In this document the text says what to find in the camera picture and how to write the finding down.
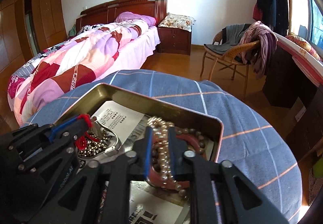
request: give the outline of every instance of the nightstand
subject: nightstand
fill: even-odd
[[[159,53],[191,54],[192,33],[179,28],[158,27]]]

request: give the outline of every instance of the wicker chair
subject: wicker chair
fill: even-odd
[[[212,44],[214,45],[215,42],[218,42],[220,44],[221,40],[222,40],[222,31],[219,32],[214,37]],[[217,54],[217,53],[213,52],[212,50],[210,50],[209,48],[204,46],[205,52],[204,52],[204,55],[203,55],[202,70],[201,70],[200,77],[202,77],[202,74],[203,74],[203,71],[204,71],[205,58],[208,58],[208,59],[211,59],[211,60],[214,61],[213,66],[212,66],[211,71],[210,71],[210,74],[209,74],[209,79],[208,79],[209,81],[211,81],[212,74],[213,74],[215,65],[216,65],[218,60],[222,60],[224,62],[229,63],[230,65],[226,65],[224,63],[219,62],[220,64],[225,66],[225,67],[221,68],[219,71],[224,70],[226,68],[230,68],[231,70],[233,70],[233,75],[232,75],[231,80],[233,80],[235,78],[235,73],[238,73],[239,75],[244,77],[244,89],[243,89],[243,98],[242,98],[242,100],[244,101],[245,100],[245,93],[246,93],[246,90],[247,90],[247,84],[248,84],[249,63],[243,64],[241,62],[238,62],[238,61],[235,60],[235,57],[241,52],[257,49],[259,47],[260,47],[260,41],[258,40],[258,41],[248,43],[248,44],[233,46],[227,52],[225,52],[223,55],[221,55],[221,54]],[[237,65],[245,65],[246,66],[245,75],[236,70]]]

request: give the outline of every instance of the headboard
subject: headboard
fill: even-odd
[[[76,19],[76,31],[85,25],[113,23],[118,15],[128,11],[155,17],[158,25],[166,17],[167,0],[114,0],[93,6]]]

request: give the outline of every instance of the plaid tablecloth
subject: plaid tablecloth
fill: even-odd
[[[292,152],[262,116],[210,81],[197,82],[150,70],[122,70],[66,93],[40,109],[25,125],[53,123],[98,83],[113,84],[221,119],[224,132],[217,161],[232,161],[290,223],[298,222],[302,181]]]

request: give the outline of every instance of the black coat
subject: black coat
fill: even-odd
[[[273,26],[273,31],[280,35],[287,35],[289,28],[287,0],[257,0],[257,6],[263,12],[262,22],[265,25]]]

